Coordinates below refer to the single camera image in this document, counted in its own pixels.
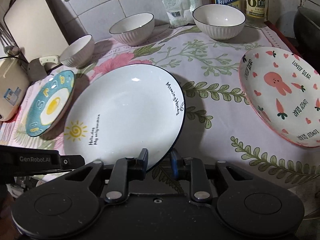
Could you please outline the white sun print plate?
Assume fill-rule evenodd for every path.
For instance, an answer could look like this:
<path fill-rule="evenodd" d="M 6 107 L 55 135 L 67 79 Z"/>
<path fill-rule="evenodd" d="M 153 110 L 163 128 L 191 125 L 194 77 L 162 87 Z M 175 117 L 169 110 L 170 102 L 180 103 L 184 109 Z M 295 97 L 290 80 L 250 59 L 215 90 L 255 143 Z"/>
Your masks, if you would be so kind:
<path fill-rule="evenodd" d="M 132 64 L 93 81 L 68 113 L 63 148 L 106 165 L 148 150 L 148 168 L 177 141 L 185 119 L 180 84 L 166 70 Z"/>

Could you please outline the blue fried egg plate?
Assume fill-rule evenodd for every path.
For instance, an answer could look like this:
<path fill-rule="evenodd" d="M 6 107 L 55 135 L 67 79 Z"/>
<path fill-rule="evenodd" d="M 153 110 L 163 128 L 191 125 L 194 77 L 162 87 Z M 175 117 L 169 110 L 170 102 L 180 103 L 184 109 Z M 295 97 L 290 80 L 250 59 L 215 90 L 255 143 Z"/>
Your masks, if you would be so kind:
<path fill-rule="evenodd" d="M 30 137 L 38 137 L 52 129 L 66 112 L 74 92 L 75 75 L 64 70 L 51 77 L 36 95 L 25 124 Z"/>

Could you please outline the pink rabbit print plate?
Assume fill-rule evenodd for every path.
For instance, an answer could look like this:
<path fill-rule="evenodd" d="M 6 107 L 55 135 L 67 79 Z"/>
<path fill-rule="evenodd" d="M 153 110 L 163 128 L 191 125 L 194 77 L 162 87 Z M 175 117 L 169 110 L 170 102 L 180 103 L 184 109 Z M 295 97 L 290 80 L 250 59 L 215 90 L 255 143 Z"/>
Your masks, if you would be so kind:
<path fill-rule="evenodd" d="M 274 47 L 247 51 L 239 80 L 257 115 L 277 135 L 319 147 L 319 74 L 293 52 Z"/>

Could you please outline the small white ribbed bowl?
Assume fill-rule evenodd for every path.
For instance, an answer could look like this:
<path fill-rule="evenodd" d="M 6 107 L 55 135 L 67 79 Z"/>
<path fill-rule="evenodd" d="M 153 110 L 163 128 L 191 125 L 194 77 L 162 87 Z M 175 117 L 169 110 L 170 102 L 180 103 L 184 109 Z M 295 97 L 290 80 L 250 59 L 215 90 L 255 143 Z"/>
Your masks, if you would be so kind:
<path fill-rule="evenodd" d="M 60 62 L 67 67 L 81 68 L 92 58 L 95 42 L 92 35 L 85 35 L 70 44 L 60 55 Z"/>

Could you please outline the large white ribbed bowl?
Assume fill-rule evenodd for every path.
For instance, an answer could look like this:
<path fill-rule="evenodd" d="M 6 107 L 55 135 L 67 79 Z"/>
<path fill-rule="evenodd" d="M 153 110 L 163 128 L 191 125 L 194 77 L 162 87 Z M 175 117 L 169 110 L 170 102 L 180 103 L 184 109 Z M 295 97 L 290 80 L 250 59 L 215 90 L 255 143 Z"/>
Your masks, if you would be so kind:
<path fill-rule="evenodd" d="M 196 8 L 193 19 L 200 31 L 217 41 L 236 37 L 246 22 L 246 16 L 241 10 L 221 4 L 207 4 Z"/>

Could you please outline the white rice cooker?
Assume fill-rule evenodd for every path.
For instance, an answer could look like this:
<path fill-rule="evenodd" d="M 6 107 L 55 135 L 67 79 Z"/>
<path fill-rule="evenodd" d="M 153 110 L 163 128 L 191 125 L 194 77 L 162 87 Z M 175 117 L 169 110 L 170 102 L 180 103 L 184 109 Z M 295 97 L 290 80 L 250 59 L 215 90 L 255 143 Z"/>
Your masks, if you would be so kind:
<path fill-rule="evenodd" d="M 4 122 L 17 112 L 30 82 L 22 64 L 15 58 L 1 59 L 0 76 L 0 115 Z"/>

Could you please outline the hanging metal utensils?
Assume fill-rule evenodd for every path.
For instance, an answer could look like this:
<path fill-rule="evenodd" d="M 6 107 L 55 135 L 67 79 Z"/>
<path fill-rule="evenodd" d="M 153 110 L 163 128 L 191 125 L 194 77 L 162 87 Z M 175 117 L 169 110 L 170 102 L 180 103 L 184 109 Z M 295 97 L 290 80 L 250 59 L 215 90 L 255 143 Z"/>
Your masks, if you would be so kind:
<path fill-rule="evenodd" d="M 18 56 L 20 54 L 20 48 L 13 41 L 13 38 L 6 31 L 3 25 L 1 25 L 1 44 L 7 56 Z"/>

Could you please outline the beige cutting board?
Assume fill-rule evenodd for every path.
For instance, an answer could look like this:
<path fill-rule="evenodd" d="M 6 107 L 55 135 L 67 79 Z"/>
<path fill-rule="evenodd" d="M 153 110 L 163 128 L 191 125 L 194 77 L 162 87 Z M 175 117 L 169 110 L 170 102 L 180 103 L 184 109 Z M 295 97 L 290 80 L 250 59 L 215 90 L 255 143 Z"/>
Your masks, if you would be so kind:
<path fill-rule="evenodd" d="M 16 0 L 4 23 L 27 61 L 61 55 L 68 42 L 47 0 Z"/>

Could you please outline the white salt bag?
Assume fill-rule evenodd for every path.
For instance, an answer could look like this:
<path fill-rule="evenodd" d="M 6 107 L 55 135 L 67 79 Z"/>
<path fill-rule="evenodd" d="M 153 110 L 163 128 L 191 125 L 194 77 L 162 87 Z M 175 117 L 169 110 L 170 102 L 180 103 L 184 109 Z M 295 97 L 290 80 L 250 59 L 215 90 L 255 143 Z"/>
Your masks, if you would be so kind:
<path fill-rule="evenodd" d="M 189 24 L 186 15 L 186 11 L 189 9 L 188 0 L 162 0 L 162 3 L 171 28 L 178 28 Z"/>

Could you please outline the black wok with lid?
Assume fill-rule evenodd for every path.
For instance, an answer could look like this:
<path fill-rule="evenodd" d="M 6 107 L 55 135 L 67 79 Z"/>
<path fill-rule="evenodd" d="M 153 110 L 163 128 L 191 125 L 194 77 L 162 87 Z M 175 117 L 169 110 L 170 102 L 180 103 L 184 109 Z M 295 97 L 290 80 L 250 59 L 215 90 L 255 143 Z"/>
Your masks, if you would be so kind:
<path fill-rule="evenodd" d="M 319 51 L 319 12 L 298 7 L 295 14 L 293 30 L 299 48 L 306 55 Z"/>

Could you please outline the clear white vinegar bottle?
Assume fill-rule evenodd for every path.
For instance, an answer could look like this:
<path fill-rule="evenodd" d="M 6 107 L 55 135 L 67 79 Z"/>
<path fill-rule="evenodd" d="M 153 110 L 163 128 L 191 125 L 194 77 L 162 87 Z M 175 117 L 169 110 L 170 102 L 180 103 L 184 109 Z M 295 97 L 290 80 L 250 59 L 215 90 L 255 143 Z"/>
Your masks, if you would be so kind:
<path fill-rule="evenodd" d="M 244 0 L 244 12 L 249 25 L 261 28 L 266 17 L 266 0 Z"/>

